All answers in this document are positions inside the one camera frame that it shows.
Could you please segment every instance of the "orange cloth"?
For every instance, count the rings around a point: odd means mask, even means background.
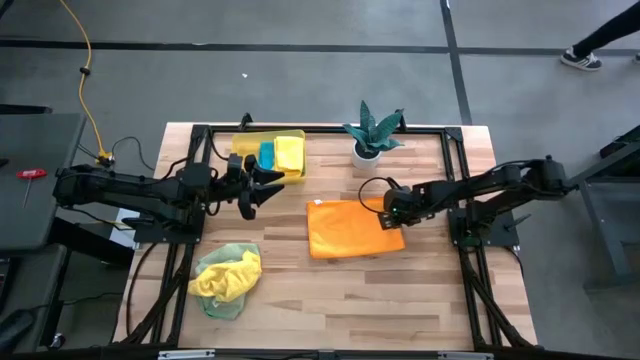
[[[382,210],[382,198],[365,200]],[[378,215],[359,201],[307,203],[309,250],[314,259],[370,255],[404,249],[402,230],[382,230]]]

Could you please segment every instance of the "red screwdriver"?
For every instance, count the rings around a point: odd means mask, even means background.
[[[33,179],[47,176],[47,172],[44,169],[22,170],[19,171],[16,176],[19,179],[29,179],[27,192],[24,193],[24,200],[22,201],[22,208],[24,209],[24,207],[27,206],[27,198],[29,197],[29,190],[31,190],[31,181],[33,181]]]

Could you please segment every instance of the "wooden table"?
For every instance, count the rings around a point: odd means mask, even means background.
[[[156,177],[187,153],[192,125],[167,124]],[[471,174],[495,165],[488,128],[468,126],[462,131]],[[223,154],[230,151],[231,135],[216,134],[216,145]],[[220,213],[205,223],[194,266],[197,259],[224,244],[252,242],[260,246],[263,275],[234,321],[208,318],[188,295],[180,347],[472,349],[459,258],[451,245],[444,213],[403,228],[406,249],[402,251],[340,260],[313,260],[309,256],[308,201],[356,199],[359,186],[372,176],[392,176],[403,185],[444,179],[442,149],[436,136],[395,138],[405,146],[385,153],[376,170],[364,172],[351,164],[353,140],[346,134],[307,134],[308,176],[304,183],[285,187],[258,209],[253,221],[243,220],[235,203],[222,204]],[[456,159],[453,147],[452,154]],[[226,169],[214,155],[211,163],[218,170]],[[387,184],[372,182],[368,189],[365,197],[382,195]],[[133,326],[158,296],[167,248],[157,246],[141,268],[132,301]],[[136,252],[131,273],[142,252]],[[487,262],[497,303],[521,334],[535,343],[518,263],[501,248],[488,248]],[[173,303],[167,309],[163,339]],[[483,334],[489,341],[485,312],[482,306],[479,309]],[[124,313],[123,303],[116,340],[124,337]]]

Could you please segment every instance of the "potted plant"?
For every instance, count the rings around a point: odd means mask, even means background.
[[[351,124],[342,125],[356,139],[351,152],[351,161],[355,167],[363,170],[373,169],[383,151],[403,146],[398,140],[389,138],[398,127],[400,119],[402,110],[387,116],[376,126],[376,119],[371,115],[367,104],[364,101],[360,103],[360,128]]]

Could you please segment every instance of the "gray floor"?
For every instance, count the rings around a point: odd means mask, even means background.
[[[631,0],[450,0],[459,46],[562,48],[587,35]],[[92,39],[129,42],[446,46],[437,0],[72,0]],[[16,1],[0,37],[80,41],[58,2]],[[632,35],[609,46],[640,49]],[[0,102],[80,112],[75,97],[82,50],[0,49]],[[365,99],[375,113],[405,108],[419,124],[460,124],[448,54],[116,51],[94,52],[86,100],[107,144],[135,135],[155,162],[168,121],[354,120]],[[606,57],[594,74],[550,56],[463,55],[462,79],[473,124],[488,125],[498,161],[552,154],[569,175],[596,151],[638,125],[640,67]],[[95,149],[89,127],[85,146]],[[134,144],[118,149],[118,170],[149,174]],[[76,162],[90,159],[79,154]],[[102,216],[113,209],[92,206]],[[532,203],[518,231],[540,344],[554,350],[640,357],[640,287],[587,295],[584,282],[610,269],[591,235],[582,200]],[[125,276],[91,259],[69,297],[87,281],[121,286]],[[114,301],[66,310],[69,347],[105,343]]]

